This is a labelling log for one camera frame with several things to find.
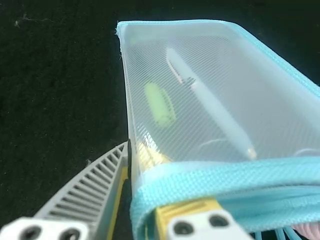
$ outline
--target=pen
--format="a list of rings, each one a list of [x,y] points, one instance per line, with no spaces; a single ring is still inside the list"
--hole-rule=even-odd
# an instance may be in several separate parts
[[[166,61],[177,80],[193,91],[234,147],[247,158],[256,159],[257,153],[247,133],[174,49],[167,48]]]

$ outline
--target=transparent pencil case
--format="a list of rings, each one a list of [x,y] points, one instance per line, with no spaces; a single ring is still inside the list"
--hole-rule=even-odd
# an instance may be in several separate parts
[[[179,181],[194,190],[187,199],[227,191],[227,187],[217,191],[215,186],[204,194],[191,187],[196,181],[190,183],[186,176],[196,176],[195,172],[206,176],[206,171],[208,178],[223,174],[238,179],[241,174],[233,169],[256,168],[257,178],[279,175],[273,179],[277,183],[265,180],[261,185],[240,179],[233,186],[236,191],[253,185],[296,186],[290,179],[305,170],[300,174],[303,185],[308,166],[320,169],[318,86],[239,25],[217,20],[127,21],[119,22],[117,35],[137,204],[143,202],[139,195],[146,195],[145,186],[165,188],[164,179],[176,182],[182,176]],[[280,166],[285,172],[291,170],[286,180],[281,171],[275,172]],[[306,186],[319,184],[320,173],[314,172],[313,177]],[[159,198],[154,197],[155,205],[184,200]],[[134,223],[146,216],[134,207],[132,211]],[[248,230],[282,227],[263,223],[248,224]]]

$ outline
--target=pencil case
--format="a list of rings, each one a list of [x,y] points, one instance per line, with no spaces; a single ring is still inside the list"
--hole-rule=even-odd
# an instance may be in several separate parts
[[[299,239],[291,226],[315,239],[307,224],[320,221],[319,87],[235,23],[124,21],[116,33],[134,238],[154,224],[156,207],[214,196],[257,239],[266,230]],[[174,121],[166,127],[150,110],[150,80],[170,96]],[[150,139],[153,167],[145,167]]]

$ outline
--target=black fabric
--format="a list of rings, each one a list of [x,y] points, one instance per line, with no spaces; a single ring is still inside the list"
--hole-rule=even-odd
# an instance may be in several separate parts
[[[118,21],[238,23],[320,83],[319,1],[0,1],[0,226],[128,139]]]

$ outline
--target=black hole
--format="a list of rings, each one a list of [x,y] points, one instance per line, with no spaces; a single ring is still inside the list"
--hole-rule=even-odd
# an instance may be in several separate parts
[[[78,240],[80,238],[80,232],[75,228],[70,228],[64,231],[59,240]]]
[[[209,222],[212,227],[226,227],[229,225],[227,219],[220,215],[211,216]]]
[[[20,240],[35,240],[39,237],[40,233],[41,233],[40,227],[30,226],[22,232],[20,236]]]
[[[189,235],[194,232],[194,228],[192,227],[192,225],[185,221],[177,222],[174,225],[173,229],[175,234],[177,235]]]

